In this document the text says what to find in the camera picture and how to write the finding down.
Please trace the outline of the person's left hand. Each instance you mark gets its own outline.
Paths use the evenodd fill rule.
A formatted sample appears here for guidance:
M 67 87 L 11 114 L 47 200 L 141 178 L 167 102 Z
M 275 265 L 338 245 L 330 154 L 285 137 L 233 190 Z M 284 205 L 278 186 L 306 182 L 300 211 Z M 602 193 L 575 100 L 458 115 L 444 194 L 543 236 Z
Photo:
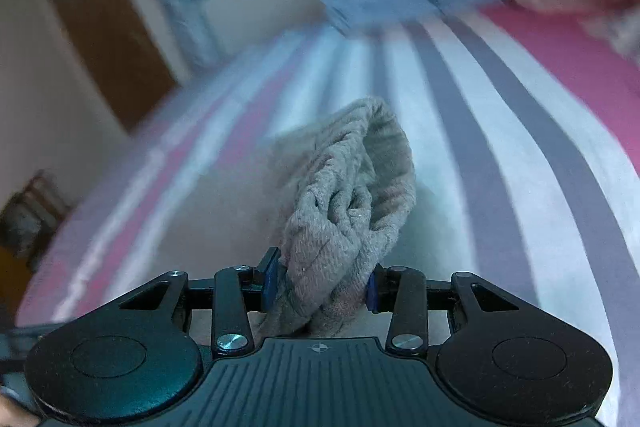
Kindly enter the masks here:
M 10 395 L 0 395 L 0 425 L 2 427 L 37 427 L 40 418 L 24 409 Z

